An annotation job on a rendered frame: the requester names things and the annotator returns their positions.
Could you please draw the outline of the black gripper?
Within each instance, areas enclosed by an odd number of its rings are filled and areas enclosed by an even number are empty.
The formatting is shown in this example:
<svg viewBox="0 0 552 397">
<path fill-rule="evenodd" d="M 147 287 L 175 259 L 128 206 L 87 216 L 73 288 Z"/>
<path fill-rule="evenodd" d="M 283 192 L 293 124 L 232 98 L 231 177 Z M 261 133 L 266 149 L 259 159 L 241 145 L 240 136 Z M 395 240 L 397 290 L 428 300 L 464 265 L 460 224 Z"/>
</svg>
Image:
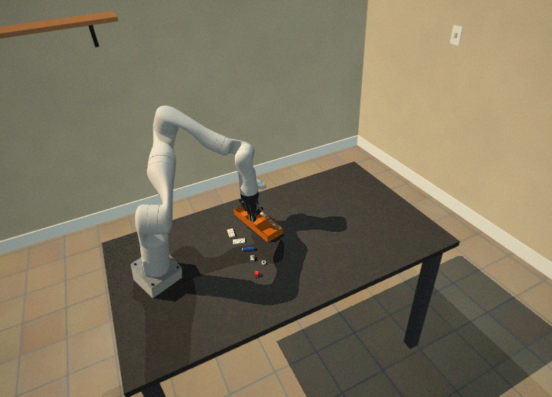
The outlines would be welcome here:
<svg viewBox="0 0 552 397">
<path fill-rule="evenodd" d="M 239 199 L 239 202 L 241 203 L 242 208 L 248 213 L 249 220 L 255 222 L 256 216 L 263 210 L 263 207 L 258 205 L 258 193 L 253 196 L 244 196 L 241 193 L 240 195 L 241 199 Z"/>
</svg>

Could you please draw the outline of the orange labelled bins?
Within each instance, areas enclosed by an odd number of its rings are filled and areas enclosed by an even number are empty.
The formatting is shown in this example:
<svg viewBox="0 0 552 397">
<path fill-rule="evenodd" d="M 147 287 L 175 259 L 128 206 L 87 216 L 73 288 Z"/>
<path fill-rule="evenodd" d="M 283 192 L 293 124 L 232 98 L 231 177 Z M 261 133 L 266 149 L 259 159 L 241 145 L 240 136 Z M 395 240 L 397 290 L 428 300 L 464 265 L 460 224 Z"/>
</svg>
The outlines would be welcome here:
<svg viewBox="0 0 552 397">
<path fill-rule="evenodd" d="M 270 216 L 265 214 L 263 211 L 256 216 L 255 222 L 249 220 L 248 213 L 244 211 L 241 205 L 234 209 L 234 215 L 255 231 L 266 242 L 269 242 L 283 234 L 283 228 L 270 219 Z"/>
</svg>

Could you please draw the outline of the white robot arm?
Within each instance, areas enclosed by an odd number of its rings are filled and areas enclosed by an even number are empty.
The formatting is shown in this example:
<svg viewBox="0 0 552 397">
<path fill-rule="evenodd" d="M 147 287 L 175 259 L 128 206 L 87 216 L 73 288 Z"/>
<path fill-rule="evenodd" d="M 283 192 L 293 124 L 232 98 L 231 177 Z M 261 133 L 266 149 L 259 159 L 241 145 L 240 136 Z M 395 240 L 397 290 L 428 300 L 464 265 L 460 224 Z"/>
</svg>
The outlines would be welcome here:
<svg viewBox="0 0 552 397">
<path fill-rule="evenodd" d="M 153 147 L 147 174 L 163 205 L 140 205 L 135 214 L 145 276 L 160 277 L 170 267 L 168 233 L 173 223 L 172 198 L 176 167 L 173 148 L 178 128 L 188 131 L 209 150 L 223 156 L 235 154 L 242 195 L 253 196 L 259 189 L 266 188 L 266 184 L 256 178 L 253 167 L 255 150 L 252 145 L 218 134 L 171 106 L 160 106 L 153 122 Z"/>
</svg>

